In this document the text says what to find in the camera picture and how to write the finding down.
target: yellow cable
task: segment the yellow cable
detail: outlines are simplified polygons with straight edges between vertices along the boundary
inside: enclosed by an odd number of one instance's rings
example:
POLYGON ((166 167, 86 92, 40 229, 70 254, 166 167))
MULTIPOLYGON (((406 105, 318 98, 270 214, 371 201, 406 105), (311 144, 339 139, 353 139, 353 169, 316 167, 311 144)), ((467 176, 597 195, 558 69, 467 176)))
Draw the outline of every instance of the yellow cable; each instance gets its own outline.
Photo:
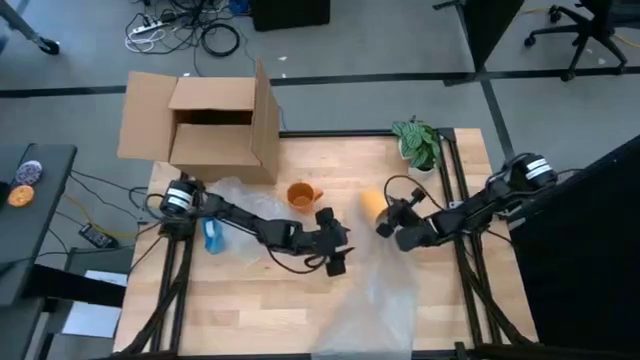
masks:
MULTIPOLYGON (((524 10, 521 11, 520 13, 518 13, 518 15, 527 15, 527 14, 534 14, 534 13, 541 13, 541 12, 549 12, 549 8, 545 8, 545 7, 540 7, 540 8, 535 8, 535 9, 531 9, 531 10, 524 10)), ((634 48, 640 48, 640 44, 638 43, 634 43, 633 41, 630 41, 618 34, 614 35, 614 38, 618 39, 619 41, 621 41, 622 43, 624 43, 625 45, 629 45, 631 47, 634 48)))
POLYGON ((89 215, 89 212, 87 211, 87 209, 78 200, 72 198, 71 196, 69 196, 67 194, 62 194, 62 196, 64 196, 65 199, 67 199, 69 202, 71 202, 73 205, 75 205, 78 209, 80 209, 80 212, 82 212, 82 214, 87 219, 87 221, 89 221, 89 224, 91 224, 99 232, 101 232, 101 233, 103 233, 105 235, 109 235, 109 236, 113 236, 113 237, 117 237, 117 238, 135 239, 135 237, 138 235, 138 234, 131 234, 131 233, 113 232, 113 231, 109 231, 109 230, 103 228, 102 226, 96 224, 93 221, 93 219, 89 215))

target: potted plant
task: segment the potted plant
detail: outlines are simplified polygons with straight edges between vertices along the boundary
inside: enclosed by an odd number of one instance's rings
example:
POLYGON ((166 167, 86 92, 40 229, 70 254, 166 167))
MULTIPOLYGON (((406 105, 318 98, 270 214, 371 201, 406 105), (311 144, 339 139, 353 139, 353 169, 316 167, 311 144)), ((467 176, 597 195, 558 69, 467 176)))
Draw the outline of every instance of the potted plant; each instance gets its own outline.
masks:
POLYGON ((391 131, 399 138, 400 156, 409 160, 409 174, 414 177, 431 174, 440 159, 436 130, 416 120, 414 115, 409 121, 394 122, 391 131))

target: white paper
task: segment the white paper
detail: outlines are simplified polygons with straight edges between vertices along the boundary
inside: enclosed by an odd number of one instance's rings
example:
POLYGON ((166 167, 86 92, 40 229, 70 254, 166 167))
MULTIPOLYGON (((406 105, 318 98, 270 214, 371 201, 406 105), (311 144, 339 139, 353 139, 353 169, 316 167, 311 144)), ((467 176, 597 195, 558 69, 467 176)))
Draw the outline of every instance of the white paper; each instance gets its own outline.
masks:
MULTIPOLYGON (((87 270, 84 277, 127 286, 127 275, 87 270)), ((74 301, 63 334, 112 338, 120 318, 120 308, 74 301)))

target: green plant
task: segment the green plant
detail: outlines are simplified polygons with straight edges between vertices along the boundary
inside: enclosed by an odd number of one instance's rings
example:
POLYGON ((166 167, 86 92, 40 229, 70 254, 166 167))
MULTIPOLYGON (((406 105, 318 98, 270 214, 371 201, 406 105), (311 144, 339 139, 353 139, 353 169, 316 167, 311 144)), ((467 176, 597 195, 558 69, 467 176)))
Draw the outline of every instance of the green plant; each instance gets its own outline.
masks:
POLYGON ((438 133, 415 115, 409 121, 394 122, 391 131, 402 140, 400 152, 410 159, 409 166, 429 170, 439 162, 438 133))

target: gray floor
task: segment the gray floor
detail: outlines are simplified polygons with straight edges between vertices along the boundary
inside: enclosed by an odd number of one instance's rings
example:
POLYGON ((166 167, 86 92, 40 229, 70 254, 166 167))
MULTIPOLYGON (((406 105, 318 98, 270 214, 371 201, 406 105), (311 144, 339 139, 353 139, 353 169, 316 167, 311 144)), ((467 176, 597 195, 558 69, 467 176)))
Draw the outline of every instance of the gray floor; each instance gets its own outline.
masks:
MULTIPOLYGON (((166 0, 160 1, 162 9, 166 0)), ((437 2, 335 0, 327 26, 265 33, 255 32, 246 18, 231 23, 249 39, 247 51, 263 59, 272 78, 470 71, 472 61, 457 14, 453 9, 433 11, 431 5, 437 2)), ((10 3, 17 5, 19 0, 10 3)), ((523 10, 553 3, 570 6, 572 1, 529 0, 523 10)), ((24 17, 43 35, 60 41, 62 53, 47 56, 19 34, 11 34, 0 55, 0 90, 124 85, 132 70, 193 74, 191 50, 145 56, 124 48, 124 27, 139 11, 142 5, 128 0, 30 0, 24 17)), ((542 13, 516 18, 487 68, 566 68, 573 56, 572 35, 540 36, 535 47, 522 46, 531 30, 545 26, 549 24, 542 13)), ((620 34, 640 42, 640 31, 620 34)), ((216 41, 222 47, 227 40, 220 37, 216 41)), ((631 64, 640 65, 640 49, 620 47, 631 64)), ((617 64, 599 44, 589 43, 588 49, 579 67, 617 64)), ((252 74, 251 61, 242 50, 214 59, 199 49, 196 61, 210 76, 252 74)), ((491 84, 516 152, 540 152, 556 168, 564 169, 583 167, 640 132, 639 78, 601 76, 566 84, 551 78, 514 79, 491 84)), ((392 121, 415 114, 434 126, 481 128, 492 166, 497 168, 504 159, 479 84, 451 88, 439 81, 306 85, 276 87, 275 94, 290 130, 388 128, 392 121)), ((122 102, 122 94, 0 99, 0 142, 76 144, 77 170, 126 186, 144 186, 151 164, 116 158, 122 102)), ((120 190, 91 180, 86 183, 110 201, 128 206, 120 190)), ((73 181, 67 193, 85 204, 103 226, 121 232, 135 229, 128 215, 101 205, 73 181)), ((78 209, 66 201, 59 210, 82 219, 78 209)), ((56 217, 51 227, 68 247, 89 246, 76 234, 74 223, 56 217)), ((43 251, 60 249, 55 239, 46 239, 43 251)), ((39 260, 55 267, 64 261, 62 256, 39 260)), ((74 347, 84 346, 76 340, 74 347)))

